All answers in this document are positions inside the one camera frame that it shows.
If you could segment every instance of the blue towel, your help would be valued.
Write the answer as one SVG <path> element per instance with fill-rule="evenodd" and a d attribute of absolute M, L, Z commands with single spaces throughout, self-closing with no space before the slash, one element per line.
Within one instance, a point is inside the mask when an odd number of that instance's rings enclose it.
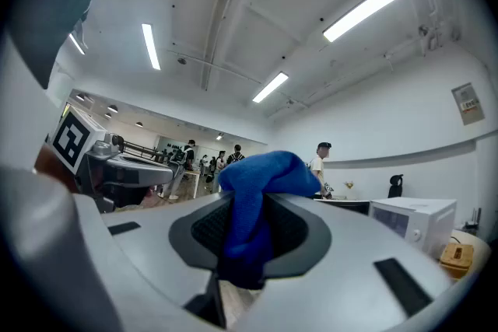
<path fill-rule="evenodd" d="M 298 156 L 276 151 L 230 164 L 219 175 L 219 184 L 235 191 L 219 276 L 241 288 L 260 288 L 263 266 L 273 257 L 263 194 L 309 197 L 320 190 L 320 182 Z"/>

